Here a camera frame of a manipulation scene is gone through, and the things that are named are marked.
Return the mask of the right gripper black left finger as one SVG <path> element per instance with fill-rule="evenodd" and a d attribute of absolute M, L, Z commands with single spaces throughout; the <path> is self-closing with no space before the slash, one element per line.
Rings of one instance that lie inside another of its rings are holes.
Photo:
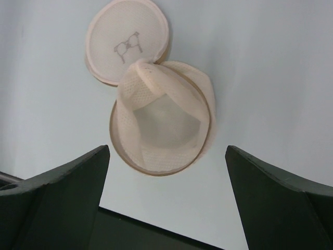
<path fill-rule="evenodd" d="M 1 188 L 1 249 L 88 249 L 109 167 L 107 145 Z"/>

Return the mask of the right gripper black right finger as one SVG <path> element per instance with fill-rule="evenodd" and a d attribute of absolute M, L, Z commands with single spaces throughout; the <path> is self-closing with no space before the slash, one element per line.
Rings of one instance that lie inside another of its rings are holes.
<path fill-rule="evenodd" d="M 332 249 L 332 187 L 235 146 L 225 160 L 249 249 Z"/>

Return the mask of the beige mesh laundry bag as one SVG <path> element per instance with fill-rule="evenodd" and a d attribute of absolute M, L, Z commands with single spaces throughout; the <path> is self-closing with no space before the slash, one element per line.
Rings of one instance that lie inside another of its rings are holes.
<path fill-rule="evenodd" d="M 152 1 L 111 1 L 89 24 L 85 62 L 115 86 L 110 138 L 117 154 L 150 176 L 178 173 L 210 148 L 216 109 L 210 78 L 167 61 L 169 24 Z"/>

